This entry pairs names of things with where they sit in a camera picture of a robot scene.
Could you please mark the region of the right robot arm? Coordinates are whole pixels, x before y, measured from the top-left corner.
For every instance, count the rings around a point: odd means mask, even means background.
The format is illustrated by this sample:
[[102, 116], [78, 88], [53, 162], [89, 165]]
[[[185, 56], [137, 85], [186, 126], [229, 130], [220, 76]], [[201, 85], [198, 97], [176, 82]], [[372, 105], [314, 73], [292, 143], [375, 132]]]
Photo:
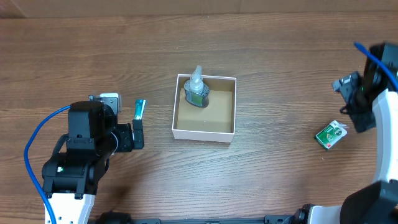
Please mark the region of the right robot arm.
[[335, 80], [357, 133], [377, 131], [377, 162], [372, 183], [349, 195], [342, 205], [306, 204], [285, 223], [397, 223], [397, 45], [383, 42], [367, 49], [364, 72]]

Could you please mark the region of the green white small packet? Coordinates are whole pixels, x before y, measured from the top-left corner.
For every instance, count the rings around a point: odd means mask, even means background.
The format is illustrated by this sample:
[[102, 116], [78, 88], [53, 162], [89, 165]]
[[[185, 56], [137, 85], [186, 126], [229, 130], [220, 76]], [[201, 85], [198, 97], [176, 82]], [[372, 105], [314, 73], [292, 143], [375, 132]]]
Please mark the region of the green white small packet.
[[315, 135], [315, 140], [328, 151], [347, 135], [346, 129], [347, 125], [334, 120]]

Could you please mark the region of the clear purple liquid bottle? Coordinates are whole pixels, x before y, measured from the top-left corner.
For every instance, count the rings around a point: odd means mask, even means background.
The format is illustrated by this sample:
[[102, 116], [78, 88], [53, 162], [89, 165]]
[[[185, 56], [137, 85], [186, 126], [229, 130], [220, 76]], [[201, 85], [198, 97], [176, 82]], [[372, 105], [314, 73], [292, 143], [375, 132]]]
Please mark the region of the clear purple liquid bottle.
[[206, 108], [209, 104], [209, 87], [203, 82], [202, 67], [197, 65], [189, 80], [184, 84], [185, 99], [188, 103], [199, 108]]

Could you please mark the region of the teal white small tube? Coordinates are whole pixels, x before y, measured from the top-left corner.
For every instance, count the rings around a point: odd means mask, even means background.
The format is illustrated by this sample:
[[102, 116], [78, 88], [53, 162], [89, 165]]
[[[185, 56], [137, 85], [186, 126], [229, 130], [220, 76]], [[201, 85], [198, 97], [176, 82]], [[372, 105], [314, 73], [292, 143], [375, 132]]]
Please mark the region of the teal white small tube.
[[142, 120], [145, 107], [146, 107], [146, 100], [136, 100], [134, 119]]

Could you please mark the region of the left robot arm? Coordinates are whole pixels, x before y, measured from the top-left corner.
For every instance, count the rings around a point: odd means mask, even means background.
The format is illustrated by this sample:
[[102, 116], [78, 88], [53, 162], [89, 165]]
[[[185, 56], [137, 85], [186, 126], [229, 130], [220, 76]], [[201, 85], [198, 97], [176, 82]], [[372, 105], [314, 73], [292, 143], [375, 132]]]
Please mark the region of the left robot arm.
[[146, 101], [136, 101], [134, 119], [126, 124], [118, 123], [117, 103], [101, 98], [71, 104], [68, 133], [42, 168], [42, 188], [56, 223], [87, 223], [111, 155], [144, 147]]

